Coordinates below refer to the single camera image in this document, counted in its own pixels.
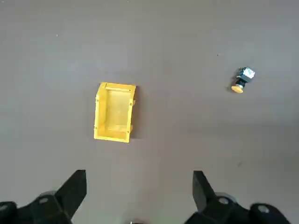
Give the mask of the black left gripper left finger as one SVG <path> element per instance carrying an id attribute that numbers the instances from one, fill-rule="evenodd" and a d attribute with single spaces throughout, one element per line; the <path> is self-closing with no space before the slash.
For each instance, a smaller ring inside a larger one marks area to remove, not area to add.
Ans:
<path id="1" fill-rule="evenodd" d="M 86 196 L 86 171 L 76 170 L 57 190 L 41 194 L 26 206 L 0 203 L 2 224 L 71 224 Z"/>

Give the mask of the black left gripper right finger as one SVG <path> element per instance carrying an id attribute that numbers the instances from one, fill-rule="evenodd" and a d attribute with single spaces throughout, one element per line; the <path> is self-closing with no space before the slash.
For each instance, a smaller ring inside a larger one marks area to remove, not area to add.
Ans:
<path id="1" fill-rule="evenodd" d="M 231 195 L 216 193 L 202 171 L 194 170 L 192 196 L 197 211 L 187 224 L 289 224 L 290 221 L 276 207 L 254 203 L 242 207 Z"/>

